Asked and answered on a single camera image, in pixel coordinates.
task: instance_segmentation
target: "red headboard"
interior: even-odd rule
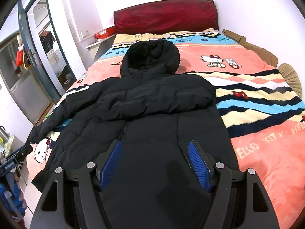
[[[218,29],[213,0],[165,0],[124,8],[113,13],[117,33],[163,34]]]

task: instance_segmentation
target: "red box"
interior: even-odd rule
[[[115,33],[115,26],[104,29],[103,31],[96,33],[94,36],[96,39],[105,39]]]

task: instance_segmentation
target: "plastic bag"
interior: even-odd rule
[[[16,66],[22,66],[23,65],[23,48],[17,52],[16,56]]]

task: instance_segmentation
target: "jacket zipper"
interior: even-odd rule
[[[129,121],[126,122],[126,124],[125,124],[125,126],[124,126],[124,128],[122,130],[123,133],[122,133],[122,136],[120,137],[120,141],[122,141],[125,138],[125,136],[126,136],[128,124],[129,124]]]

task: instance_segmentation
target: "cardboard box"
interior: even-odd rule
[[[232,31],[225,30],[225,29],[222,30],[222,33],[225,36],[230,37],[231,39],[233,39],[234,41],[236,41],[237,43],[242,45],[247,50],[251,50],[251,51],[255,52],[267,64],[269,64],[275,68],[278,65],[279,60],[275,55],[273,55],[271,52],[268,52],[264,48],[260,48],[256,45],[253,45],[253,44],[247,42],[246,38],[244,36],[241,36],[237,33],[233,33]]]

